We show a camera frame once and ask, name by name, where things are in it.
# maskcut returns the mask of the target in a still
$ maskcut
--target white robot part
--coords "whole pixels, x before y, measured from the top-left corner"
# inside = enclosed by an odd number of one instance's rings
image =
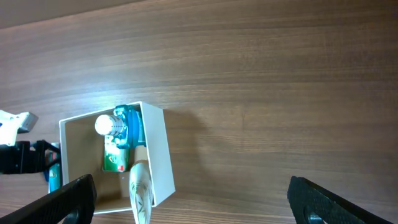
[[[15,146],[18,133],[28,133],[38,117],[30,112],[12,114],[0,110],[0,145]]]

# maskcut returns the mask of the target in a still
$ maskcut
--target white bottle cap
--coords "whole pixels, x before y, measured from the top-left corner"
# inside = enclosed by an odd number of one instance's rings
[[[123,130],[123,120],[113,115],[101,115],[95,121],[95,131],[100,135],[116,136]]]

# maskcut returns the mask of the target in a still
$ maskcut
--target wood grain surface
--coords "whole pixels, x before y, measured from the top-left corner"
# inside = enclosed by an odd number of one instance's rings
[[[152,223],[295,223],[292,175],[398,222],[398,2],[142,1],[0,30],[0,109],[165,109],[177,191]],[[0,215],[47,193],[0,176]],[[132,223],[131,212],[93,223]]]

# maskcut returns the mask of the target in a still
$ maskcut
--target blue object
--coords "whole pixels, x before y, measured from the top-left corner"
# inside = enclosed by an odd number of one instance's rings
[[[137,146],[146,146],[144,125],[141,112],[134,109],[133,105],[119,105],[113,114],[123,120],[125,128],[116,137],[119,149],[135,149]]]

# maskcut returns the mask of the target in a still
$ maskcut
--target open box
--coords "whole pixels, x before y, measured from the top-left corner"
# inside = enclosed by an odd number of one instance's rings
[[[142,113],[154,194],[152,207],[156,207],[175,192],[163,110],[141,101],[130,105],[134,105]],[[95,131],[97,117],[101,114],[112,114],[113,109],[60,121],[63,185],[84,174],[91,174],[97,191],[94,214],[131,210],[129,172],[103,171],[104,136]],[[134,153],[131,151],[129,169],[133,159]]]

